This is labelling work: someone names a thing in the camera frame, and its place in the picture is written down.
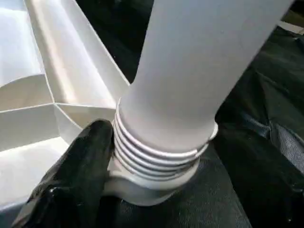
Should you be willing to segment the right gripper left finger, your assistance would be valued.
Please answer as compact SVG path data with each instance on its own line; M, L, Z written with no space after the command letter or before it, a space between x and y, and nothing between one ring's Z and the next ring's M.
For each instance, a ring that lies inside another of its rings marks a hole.
M93 228L114 147L110 121L97 119L46 172L14 228Z

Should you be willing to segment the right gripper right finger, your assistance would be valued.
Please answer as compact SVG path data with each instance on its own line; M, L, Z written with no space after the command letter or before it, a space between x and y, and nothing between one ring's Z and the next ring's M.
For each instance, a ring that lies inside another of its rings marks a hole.
M304 226L304 176L266 138L220 127L214 147L254 228Z

